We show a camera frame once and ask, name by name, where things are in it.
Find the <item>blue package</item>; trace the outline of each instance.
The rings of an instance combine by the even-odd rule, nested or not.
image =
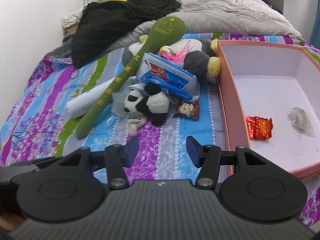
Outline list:
[[[170,93],[186,101],[196,101],[200,95],[200,85],[195,75],[152,53],[145,53],[140,76],[143,83],[155,83],[167,88]]]

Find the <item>green plush toy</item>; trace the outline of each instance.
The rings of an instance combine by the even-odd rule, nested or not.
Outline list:
[[[88,135],[94,122],[101,112],[112,101],[112,93],[118,92],[125,81],[137,71],[145,52],[156,53],[164,45],[178,41],[186,31],[185,23],[173,16],[163,17],[155,22],[148,39],[139,52],[129,61],[98,101],[89,109],[76,128],[76,138],[82,139]]]

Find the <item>blue curtain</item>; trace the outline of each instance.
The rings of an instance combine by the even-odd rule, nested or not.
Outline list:
[[[320,0],[318,3],[318,12],[316,16],[315,25],[311,34],[310,42],[317,49],[320,49]]]

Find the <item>ribbed black surface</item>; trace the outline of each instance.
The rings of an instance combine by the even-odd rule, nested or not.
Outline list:
[[[307,240],[314,233],[297,220],[263,225],[242,220],[211,191],[188,180],[135,181],[113,191],[91,215],[65,224],[28,220],[11,233],[16,240]]]

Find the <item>black mechanical arm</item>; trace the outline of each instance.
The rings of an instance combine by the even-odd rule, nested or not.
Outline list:
[[[133,137],[125,146],[0,168],[0,193],[13,193],[26,221],[4,239],[318,239],[299,220],[307,200],[303,183],[238,146],[234,152],[200,145],[187,137],[197,168],[189,180],[136,180],[123,167],[139,150]],[[221,165],[234,175],[218,183]],[[106,167],[108,184],[93,177]]]

